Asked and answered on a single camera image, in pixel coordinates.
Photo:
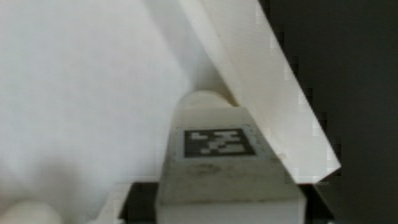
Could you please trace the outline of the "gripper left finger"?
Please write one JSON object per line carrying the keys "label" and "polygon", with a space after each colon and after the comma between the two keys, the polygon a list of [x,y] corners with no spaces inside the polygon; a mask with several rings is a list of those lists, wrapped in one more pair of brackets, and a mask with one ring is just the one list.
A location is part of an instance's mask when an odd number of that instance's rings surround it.
{"label": "gripper left finger", "polygon": [[157,224],[157,191],[157,182],[135,182],[132,184],[119,212],[123,224]]}

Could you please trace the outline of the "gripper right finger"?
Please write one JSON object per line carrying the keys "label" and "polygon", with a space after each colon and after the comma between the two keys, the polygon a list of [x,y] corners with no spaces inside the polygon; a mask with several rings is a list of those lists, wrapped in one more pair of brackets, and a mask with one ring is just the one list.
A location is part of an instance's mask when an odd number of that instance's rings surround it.
{"label": "gripper right finger", "polygon": [[300,184],[299,187],[308,199],[304,224],[332,224],[334,214],[316,187],[311,184]]}

